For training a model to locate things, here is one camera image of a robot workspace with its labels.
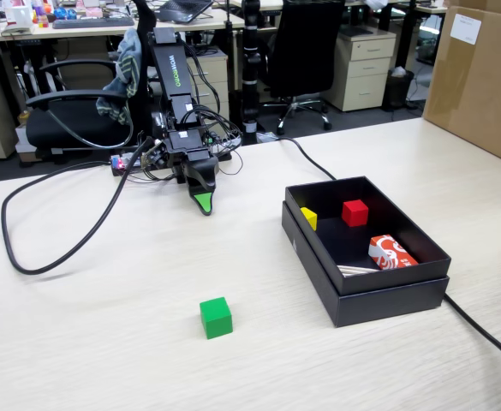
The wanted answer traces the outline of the black gripper motor block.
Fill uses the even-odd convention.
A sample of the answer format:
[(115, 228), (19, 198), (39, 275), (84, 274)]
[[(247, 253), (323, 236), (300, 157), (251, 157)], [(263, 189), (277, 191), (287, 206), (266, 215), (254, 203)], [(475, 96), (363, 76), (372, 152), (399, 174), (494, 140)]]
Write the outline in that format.
[(207, 148), (187, 151), (182, 160), (189, 197), (205, 216), (212, 214), (212, 196), (216, 189), (218, 159)]

